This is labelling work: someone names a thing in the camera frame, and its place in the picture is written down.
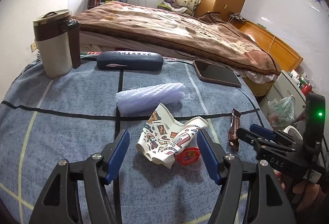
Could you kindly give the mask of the person's right hand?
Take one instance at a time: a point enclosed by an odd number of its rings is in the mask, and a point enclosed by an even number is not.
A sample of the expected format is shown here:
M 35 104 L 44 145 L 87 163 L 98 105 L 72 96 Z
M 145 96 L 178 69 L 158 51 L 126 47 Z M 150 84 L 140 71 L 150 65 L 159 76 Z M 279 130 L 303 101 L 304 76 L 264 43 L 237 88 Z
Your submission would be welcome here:
M 293 187 L 294 194 L 301 194 L 302 200 L 299 203 L 296 211 L 302 212 L 311 206 L 321 204 L 327 194 L 322 191 L 320 185 L 313 184 L 309 181 L 303 181 Z

